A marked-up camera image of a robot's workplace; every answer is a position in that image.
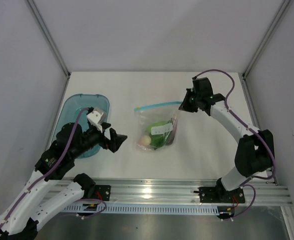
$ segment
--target blue zipper seal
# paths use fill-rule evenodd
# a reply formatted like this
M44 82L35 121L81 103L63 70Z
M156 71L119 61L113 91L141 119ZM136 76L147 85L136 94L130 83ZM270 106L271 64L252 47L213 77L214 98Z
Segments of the blue zipper seal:
M181 101L169 101L169 102L163 102L163 103L158 103L158 104L153 104L153 105L148 105L148 106L136 107L134 111L137 112L137 111L153 109L153 108L158 108L158 107L163 107L163 106L181 105L181 104L182 104Z

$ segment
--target wire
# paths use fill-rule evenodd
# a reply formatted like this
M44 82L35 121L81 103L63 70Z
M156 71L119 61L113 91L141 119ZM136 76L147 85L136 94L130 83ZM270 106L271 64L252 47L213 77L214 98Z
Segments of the wire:
M98 198L100 199L100 200L102 200L102 196L101 196L101 194L97 191L97 192L95 192L95 194L98 196Z
M73 128L71 130L71 133L70 133L70 136L69 136L69 139L68 139L68 142L66 144L66 147L65 149L63 150L61 156L59 157L58 161L56 162L56 164L46 173L44 174L43 176L41 176L40 178L38 178L37 180L35 180L28 188L27 190L30 192L31 189L39 182L41 181L42 179L45 179L47 176L49 176L51 173L53 173L53 171L59 166L59 164L62 162L63 158L65 157L65 155L67 154L67 151L69 149L69 146L71 144L71 141L72 141L72 138L73 138L73 135L75 134L75 131L76 131L76 127L78 125L78 122L80 120L80 117L81 117L81 114L84 112L84 111L87 111L88 108L84 108L82 109L78 116L77 116L77 119L73 125ZM10 218L11 214L13 213L13 211L17 208L17 206L19 205L19 203L22 201L22 199L29 193L29 192L24 192L19 198L18 200L15 202L15 204L12 206L12 208L9 210L8 214L5 216L5 218L3 219L3 222L0 224L0 230L1 228L3 227L4 223Z
M83 201L95 201L95 202L99 202L99 203L103 204L105 207L104 207L102 210L100 210L100 211L98 211L98 212L95 212L95 213L93 213L93 214L91 214L91 215L89 215L89 216L80 216L80 215L78 215L78 214L74 215L74 216L76 216L76 217L81 217L81 219L92 218L92 217L94 217L94 216L96 216L96 215L101 214L103 211L105 211L105 210L107 209L107 204L106 204L106 202L103 201L103 200L90 198L90 199L80 199L80 200L78 200L78 201L76 201L76 202L83 202Z
M231 109L229 109L229 105L228 105L227 100L228 100L228 97L230 96L230 94L232 93L232 91L235 88L235 80L233 79L233 77L230 74L228 74L227 72L225 72L223 70L219 70L219 69L209 69L209 70L203 71L203 72L197 74L195 77L193 77L193 79L197 79L197 77L199 77L200 75L208 73L208 72L219 72L219 73L227 75L231 79L232 87L231 87L230 91L227 93L225 101L224 101L227 110L231 113L231 115L233 115L233 117L235 119L237 119L245 128L247 128L250 132L252 132L261 141L261 143L266 148L266 150L267 150L267 152L268 152L268 154L269 154L269 156L271 158L271 162L272 162L272 166L273 166L273 171L272 171L271 176L268 176L268 177L252 176L252 178L263 179L263 180L269 180L269 179L274 178L275 177L275 172L276 172L276 162L275 162L275 158L274 158L269 146L267 145L267 143L264 141L264 139L258 133L256 133L253 129L251 129L243 120L241 120L240 117L238 117ZM240 186L244 186L247 182L250 181L250 179L251 178L248 178L246 181L244 181L242 184L240 184Z
M234 208L235 208L235 201L234 201L234 198L232 196L232 207L227 208L227 211L230 211L230 210L232 210Z
M254 202L255 199L256 199L256 189L253 187L253 185L245 184L245 185L243 185L243 187L250 187L250 188L252 188L252 190L253 190L253 197L252 197L252 200L251 200L249 206L248 206L244 211L238 213L237 215L233 216L232 218L236 218L236 217L238 217L238 216L244 214L246 211L248 211L248 209L253 205L253 202Z
M234 199L236 201L236 203L237 203L237 205L233 207L235 209L236 207L238 207L239 202L238 202L238 200L237 200L237 198L235 196L232 196L232 199Z

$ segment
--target floor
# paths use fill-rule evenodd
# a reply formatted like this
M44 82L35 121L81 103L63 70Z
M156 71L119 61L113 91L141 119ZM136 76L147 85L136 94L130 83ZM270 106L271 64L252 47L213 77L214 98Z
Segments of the floor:
M36 240L288 240L278 207L253 207L231 221L216 216L101 214L80 220L62 214Z

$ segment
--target white table surface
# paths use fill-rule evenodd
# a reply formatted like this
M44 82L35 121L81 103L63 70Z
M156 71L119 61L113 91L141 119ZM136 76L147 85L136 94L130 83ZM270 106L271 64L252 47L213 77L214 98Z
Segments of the white table surface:
M86 173L93 178L212 180L234 166L237 144L228 131L206 113L181 112L175 143L166 149L142 152L135 147L137 120L134 108L182 101L192 87L196 72L73 72L64 102L75 94L101 94L110 101L108 122L128 139L116 153L100 149L89 158L77 159L65 176ZM237 73L235 89L228 102L251 123ZM214 93L224 96L230 79L221 73L207 73Z

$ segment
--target green vegetable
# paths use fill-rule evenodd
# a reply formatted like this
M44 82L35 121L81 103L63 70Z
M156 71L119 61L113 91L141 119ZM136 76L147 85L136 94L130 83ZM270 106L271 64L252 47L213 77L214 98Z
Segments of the green vegetable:
M168 123L173 123L173 122L172 122L172 120L169 120L169 121L159 121L159 122L156 122L156 123L153 123L153 124L149 125L146 128L146 132L149 133L149 136L151 137L151 144L150 144L150 146L153 147L155 150L163 147L164 145L166 145L166 143L170 139L170 136L171 136L172 131L166 132L164 134L151 135L151 128L152 127L163 126L163 125L166 125Z

